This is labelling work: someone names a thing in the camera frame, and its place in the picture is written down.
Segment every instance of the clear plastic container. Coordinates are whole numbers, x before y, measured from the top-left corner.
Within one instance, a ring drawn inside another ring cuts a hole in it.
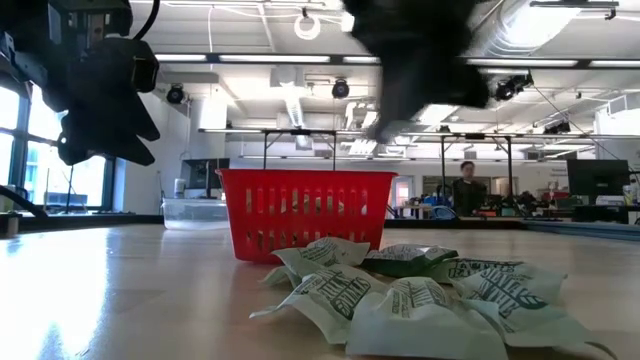
[[[227,204],[209,199],[164,199],[164,226],[169,230],[229,228]]]

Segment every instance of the man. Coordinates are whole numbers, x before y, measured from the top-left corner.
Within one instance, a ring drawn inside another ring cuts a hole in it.
[[[462,178],[453,182],[453,209],[458,216],[471,216],[482,206],[487,187],[473,180],[476,165],[465,161],[460,165]]]

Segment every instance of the plastic basket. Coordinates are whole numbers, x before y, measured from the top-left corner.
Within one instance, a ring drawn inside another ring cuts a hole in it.
[[[380,246],[394,173],[220,172],[239,260],[278,263],[273,250],[304,247],[325,236]]]

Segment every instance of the green snack bag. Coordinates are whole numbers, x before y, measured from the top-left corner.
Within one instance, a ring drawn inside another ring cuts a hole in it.
[[[261,282],[271,286],[288,279],[295,288],[303,277],[331,265],[360,265],[369,247],[369,243],[326,237],[310,243],[306,248],[276,250],[272,254],[278,256],[284,266],[273,269]]]
[[[500,335],[477,311],[425,277],[394,281],[358,304],[347,355],[507,360]]]
[[[424,276],[429,269],[444,259],[456,256],[457,251],[439,246],[393,245],[380,251],[370,251],[360,267],[395,278]]]
[[[614,359],[591,332],[563,309],[534,295],[511,274],[484,270],[453,283],[467,306],[482,314],[513,347],[557,347],[587,343]]]
[[[306,276],[280,305],[255,312],[250,318],[293,307],[320,328],[329,344],[344,344],[360,300],[370,292],[385,293],[388,289],[362,270],[333,265]]]
[[[511,275],[516,281],[546,302],[553,303],[560,295],[566,274],[556,273],[521,261],[488,261],[475,259],[445,260],[432,268],[427,276],[441,284],[451,284],[486,270]]]

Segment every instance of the wooden table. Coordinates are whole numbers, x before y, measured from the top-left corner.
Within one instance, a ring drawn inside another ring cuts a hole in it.
[[[568,272],[562,306],[620,359],[640,354],[638,243],[525,231],[385,231],[384,245],[396,243]],[[226,231],[149,225],[0,241],[0,359],[345,359],[343,347],[328,346],[295,310],[248,319],[289,294],[258,284],[271,268],[236,261]],[[511,359],[584,358],[511,352]]]

